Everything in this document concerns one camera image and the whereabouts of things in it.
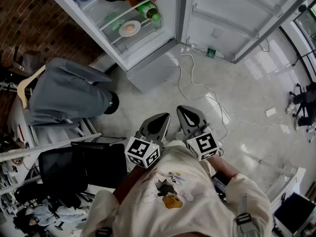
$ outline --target wooden hanger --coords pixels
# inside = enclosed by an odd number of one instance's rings
[[[21,81],[18,85],[17,88],[17,93],[18,96],[21,98],[22,100],[22,104],[23,104],[23,108],[25,109],[27,107],[27,103],[28,100],[26,99],[25,96],[25,88],[31,83],[31,81],[33,81],[36,77],[38,77],[44,70],[46,69],[46,66],[42,66],[39,70],[37,70],[34,75],[32,75],[29,78],[24,79],[23,81]]]

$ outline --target white t-shirt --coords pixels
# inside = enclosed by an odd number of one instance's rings
[[[191,152],[184,146],[169,147],[121,205],[112,193],[97,193],[82,236],[170,237],[191,232],[243,236],[235,221],[243,194],[247,194],[247,212],[257,228],[249,236],[271,235],[270,202],[255,182],[238,174],[225,193],[226,204],[219,199],[209,172]]]

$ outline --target white marker cube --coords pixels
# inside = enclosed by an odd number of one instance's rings
[[[125,154],[131,163],[148,168],[159,158],[160,150],[156,144],[130,137]]]
[[[214,156],[220,148],[215,131],[187,140],[187,147],[199,161]]]

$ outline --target black pants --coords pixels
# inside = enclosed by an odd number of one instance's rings
[[[311,90],[307,92],[303,92],[293,98],[293,103],[297,104],[307,104],[308,109],[308,117],[300,118],[298,120],[298,126],[312,125],[316,119],[316,91]]]

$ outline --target brown brick floor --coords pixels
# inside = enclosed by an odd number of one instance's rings
[[[47,60],[62,57],[83,65],[90,64],[103,53],[54,0],[0,0],[3,66],[11,65],[16,46],[20,47],[18,57],[27,50],[38,50]],[[12,97],[6,98],[4,91],[0,92],[0,134],[10,101]]]

